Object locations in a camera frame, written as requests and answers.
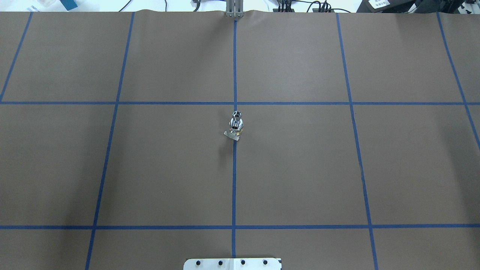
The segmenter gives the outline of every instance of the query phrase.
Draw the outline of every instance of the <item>blue grid line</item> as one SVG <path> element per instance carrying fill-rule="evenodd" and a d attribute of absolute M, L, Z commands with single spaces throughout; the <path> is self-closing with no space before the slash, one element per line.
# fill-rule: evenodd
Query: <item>blue grid line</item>
<path fill-rule="evenodd" d="M 116 101 L 116 104 L 115 104 L 115 109 L 113 110 L 112 124 L 110 126 L 110 135 L 108 136 L 107 151 L 105 153 L 105 162 L 103 164 L 102 179 L 100 181 L 100 188 L 98 190 L 98 198 L 97 198 L 97 202 L 96 202 L 92 234 L 90 236 L 90 244 L 88 246 L 87 259 L 86 259 L 86 263 L 85 263 L 85 270 L 88 270 L 90 268 L 90 259 L 92 258 L 92 250 L 93 250 L 93 244 L 94 244 L 94 240 L 95 240 L 96 225 L 97 225 L 97 222 L 98 222 L 98 214 L 100 212 L 100 203 L 102 201 L 103 186 L 105 184 L 105 176 L 107 174 L 108 158 L 109 158 L 109 155 L 110 155 L 110 148 L 111 148 L 111 145 L 112 145 L 113 131 L 115 129 L 115 121 L 117 119 L 117 112 L 118 112 L 118 107 L 119 107 L 118 102 L 120 101 L 121 87 L 122 87 L 122 83 L 123 83 L 123 75 L 125 73 L 125 66 L 127 64 L 128 49 L 129 49 L 129 46 L 130 46 L 130 38 L 132 36 L 132 28 L 133 28 L 134 18 L 135 18 L 135 13 L 132 12 L 132 17 L 130 19 L 130 27 L 129 27 L 128 36 L 127 36 L 127 45 L 125 46 L 125 53 L 123 55 L 123 64 L 122 64 L 122 68 L 121 68 L 120 79 L 119 79 L 119 87 L 118 87 L 118 91 L 117 91 L 117 101 Z"/>
<path fill-rule="evenodd" d="M 470 125 L 473 130 L 473 135 L 475 136 L 475 140 L 477 141 L 477 147 L 480 149 L 480 140 L 477 134 L 477 129 L 475 128 L 475 124 L 473 123 L 472 116 L 470 114 L 470 110 L 468 109 L 467 99 L 465 98 L 465 94 L 463 93 L 462 85 L 460 84 L 460 79 L 458 78 L 458 74 L 456 73 L 455 65 L 453 64 L 452 56 L 450 55 L 450 50 L 448 49 L 447 39 L 445 38 L 444 27 L 442 25 L 442 20 L 440 19 L 440 13 L 437 12 L 437 19 L 438 25 L 440 27 L 440 33 L 442 33 L 442 39 L 444 40 L 445 50 L 447 52 L 448 60 L 450 61 L 450 65 L 452 66 L 453 75 L 455 76 L 456 85 L 458 86 L 458 90 L 460 91 L 460 95 L 462 96 L 463 104 L 465 105 L 465 111 L 467 112 L 468 120 L 470 121 Z"/>
<path fill-rule="evenodd" d="M 359 160 L 360 165 L 360 174 L 361 174 L 361 181 L 363 185 L 363 199 L 365 201 L 365 211 L 367 213 L 367 222 L 370 226 L 369 233 L 370 233 L 370 244 L 372 246 L 372 255 L 373 255 L 373 266 L 375 270 L 378 270 L 378 261 L 377 261 L 377 251 L 375 249 L 375 239 L 373 237 L 373 229 L 372 229 L 372 218 L 370 216 L 370 206 L 368 203 L 368 195 L 367 195 L 367 185 L 365 183 L 365 174 L 363 172 L 363 163 L 361 160 L 361 152 L 360 152 L 360 144 L 359 144 L 359 137 L 357 133 L 357 124 L 355 122 L 355 112 L 353 111 L 353 102 L 352 102 L 352 93 L 350 91 L 350 81 L 348 80 L 348 70 L 347 70 L 347 61 L 345 59 L 345 50 L 343 47 L 343 38 L 342 38 L 342 28 L 340 26 L 340 18 L 338 13 L 336 13 L 336 23 L 338 27 L 338 38 L 340 40 L 340 50 L 342 52 L 342 62 L 343 62 L 343 71 L 345 73 L 345 82 L 347 85 L 347 93 L 348 93 L 348 101 L 350 103 L 350 114 L 352 117 L 352 125 L 353 125 L 353 134 L 355 136 L 355 146 L 357 147 L 357 157 Z"/>
<path fill-rule="evenodd" d="M 105 225 L 96 230 L 231 230 L 231 225 Z M 349 230 L 411 228 L 480 228 L 480 223 L 428 224 L 354 224 L 354 225 L 235 225 L 236 230 Z M 0 225 L 0 230 L 91 230 L 93 226 L 75 225 Z"/>
<path fill-rule="evenodd" d="M 0 101 L 4 105 L 350 105 L 347 101 Z M 353 105 L 423 105 L 423 106 L 464 106 L 463 102 L 370 102 L 353 101 Z M 480 102 L 467 102 L 468 105 L 480 105 Z"/>
<path fill-rule="evenodd" d="M 25 39 L 25 36 L 27 34 L 28 27 L 30 25 L 30 22 L 32 21 L 32 17 L 33 17 L 33 12 L 30 12 L 30 15 L 28 16 L 27 24 L 25 25 L 25 29 L 24 29 L 24 32 L 22 34 L 22 38 L 20 39 L 20 42 L 18 43 L 17 51 L 15 52 L 15 55 L 14 55 L 13 60 L 12 60 L 12 64 L 10 65 L 10 69 L 8 70 L 8 73 L 7 73 L 7 78 L 5 79 L 5 83 L 3 84 L 3 88 L 2 88 L 1 93 L 0 93 L 0 101 L 2 101 L 3 95 L 5 95 L 5 91 L 7 90 L 8 81 L 10 81 L 10 76 L 12 74 L 13 67 L 15 66 L 15 63 L 17 62 L 17 57 L 18 57 L 18 54 L 20 53 L 20 48 L 22 47 L 22 44 L 24 43 L 24 39 Z"/>
<path fill-rule="evenodd" d="M 237 20 L 233 21 L 233 110 L 237 110 Z M 237 141 L 233 141 L 232 164 L 232 258 L 237 256 Z"/>

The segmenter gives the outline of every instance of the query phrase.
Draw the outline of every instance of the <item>metal fitting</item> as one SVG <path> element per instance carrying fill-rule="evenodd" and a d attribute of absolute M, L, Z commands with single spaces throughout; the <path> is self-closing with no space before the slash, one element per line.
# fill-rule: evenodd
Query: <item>metal fitting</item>
<path fill-rule="evenodd" d="M 242 132 L 243 120 L 241 119 L 241 112 L 236 110 L 232 113 L 232 119 L 230 120 L 230 129 L 226 130 L 223 135 L 229 137 L 232 140 L 238 141 Z"/>

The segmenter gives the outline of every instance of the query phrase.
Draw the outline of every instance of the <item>gray table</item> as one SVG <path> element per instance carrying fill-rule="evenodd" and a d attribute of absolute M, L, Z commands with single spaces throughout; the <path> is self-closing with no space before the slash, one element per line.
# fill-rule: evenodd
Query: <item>gray table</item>
<path fill-rule="evenodd" d="M 0 13 L 2 268 L 480 269 L 479 23 Z"/>

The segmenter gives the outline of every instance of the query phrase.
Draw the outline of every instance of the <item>vertical blue line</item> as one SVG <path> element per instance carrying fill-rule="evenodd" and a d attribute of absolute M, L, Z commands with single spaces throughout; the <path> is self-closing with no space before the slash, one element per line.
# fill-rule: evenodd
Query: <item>vertical blue line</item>
<path fill-rule="evenodd" d="M 237 110 L 237 20 L 233 21 L 233 110 Z M 233 141 L 232 173 L 232 258 L 237 256 L 237 141 Z"/>
<path fill-rule="evenodd" d="M 472 116 L 470 114 L 470 109 L 468 108 L 467 99 L 465 98 L 465 94 L 463 93 L 462 85 L 460 84 L 460 79 L 458 78 L 458 74 L 456 73 L 455 65 L 453 64 L 452 56 L 450 54 L 450 50 L 448 49 L 447 39 L 445 38 L 444 27 L 442 25 L 442 20 L 440 19 L 440 13 L 437 12 L 437 19 L 438 25 L 440 27 L 440 32 L 442 33 L 442 38 L 444 40 L 445 50 L 447 52 L 448 60 L 450 61 L 450 65 L 452 66 L 453 75 L 455 76 L 456 85 L 458 86 L 458 90 L 460 91 L 460 95 L 462 96 L 463 104 L 465 106 L 465 110 L 467 111 L 468 120 L 470 121 L 470 125 L 473 130 L 473 135 L 475 136 L 475 140 L 477 141 L 477 147 L 480 149 L 480 140 L 479 135 L 477 134 L 477 129 L 475 128 L 475 124 L 473 123 Z"/>
<path fill-rule="evenodd" d="M 108 159 L 110 156 L 110 148 L 112 146 L 112 139 L 113 139 L 113 131 L 115 130 L 115 122 L 117 120 L 117 111 L 119 107 L 119 100 L 120 100 L 120 94 L 121 94 L 121 86 L 123 83 L 123 74 L 125 72 L 125 65 L 127 64 L 127 56 L 128 56 L 128 49 L 130 46 L 130 37 L 132 36 L 132 28 L 133 28 L 133 19 L 135 18 L 135 13 L 132 12 L 132 17 L 130 19 L 130 27 L 128 30 L 128 37 L 127 37 L 127 45 L 125 46 L 125 53 L 123 55 L 123 64 L 121 68 L 121 73 L 120 73 L 120 79 L 119 79 L 119 88 L 117 91 L 117 102 L 115 103 L 115 108 L 113 110 L 113 116 L 112 116 L 112 124 L 110 126 L 110 135 L 108 136 L 108 143 L 107 143 L 107 152 L 105 154 L 105 161 L 103 163 L 103 171 L 102 171 L 102 179 L 100 181 L 100 188 L 98 190 L 98 198 L 96 201 L 96 208 L 95 208 L 95 216 L 93 219 L 93 229 L 92 229 L 92 234 L 90 235 L 90 244 L 88 246 L 88 253 L 87 253 L 87 260 L 85 263 L 85 270 L 88 270 L 90 268 L 90 259 L 92 258 L 92 251 L 93 251 L 93 244 L 95 240 L 95 232 L 96 232 L 96 225 L 98 222 L 98 214 L 100 212 L 100 203 L 102 201 L 102 194 L 103 194 L 103 186 L 105 184 L 105 176 L 107 174 L 107 166 L 108 166 Z"/>
<path fill-rule="evenodd" d="M 345 59 L 345 50 L 344 50 L 344 47 L 343 47 L 342 29 L 340 27 L 340 18 L 338 16 L 338 13 L 336 13 L 336 24 L 337 24 L 337 27 L 338 27 L 338 38 L 340 39 L 340 50 L 342 52 L 343 71 L 345 73 L 345 82 L 347 83 L 348 102 L 350 104 L 350 115 L 352 117 L 353 134 L 355 136 L 355 146 L 357 148 L 357 158 L 359 160 L 359 165 L 360 165 L 360 174 L 361 174 L 361 181 L 362 181 L 362 186 L 363 186 L 363 200 L 365 202 L 365 211 L 367 213 L 367 222 L 368 222 L 369 234 L 370 234 L 370 245 L 372 246 L 373 266 L 375 267 L 375 270 L 378 270 L 377 251 L 375 249 L 375 239 L 373 237 L 372 218 L 370 216 L 370 206 L 369 206 L 369 203 L 368 203 L 367 185 L 365 183 L 365 174 L 363 172 L 363 162 L 361 160 L 359 137 L 358 137 L 358 133 L 357 133 L 357 123 L 355 122 L 355 112 L 353 111 L 352 93 L 350 91 L 350 81 L 348 80 L 347 61 Z"/>
<path fill-rule="evenodd" d="M 0 93 L 0 101 L 2 101 L 3 95 L 5 95 L 5 91 L 7 90 L 8 81 L 10 81 L 10 76 L 12 74 L 13 67 L 15 66 L 15 62 L 17 62 L 18 53 L 20 52 L 20 48 L 24 43 L 24 39 L 27 34 L 28 27 L 30 25 L 30 22 L 32 21 L 32 17 L 33 17 L 33 12 L 30 12 L 30 16 L 28 16 L 27 24 L 25 25 L 24 33 L 22 34 L 22 38 L 18 43 L 17 51 L 15 52 L 15 56 L 13 57 L 12 64 L 10 65 L 10 69 L 8 70 L 7 78 L 5 79 L 5 83 L 3 84 L 3 88 Z"/>

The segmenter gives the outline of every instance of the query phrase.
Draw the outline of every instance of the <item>white bracket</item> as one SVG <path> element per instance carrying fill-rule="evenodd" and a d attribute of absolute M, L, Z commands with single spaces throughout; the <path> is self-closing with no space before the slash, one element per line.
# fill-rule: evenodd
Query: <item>white bracket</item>
<path fill-rule="evenodd" d="M 230 18 L 243 17 L 243 0 L 227 0 L 226 15 Z"/>
<path fill-rule="evenodd" d="M 282 270 L 280 258 L 188 259 L 183 270 Z"/>

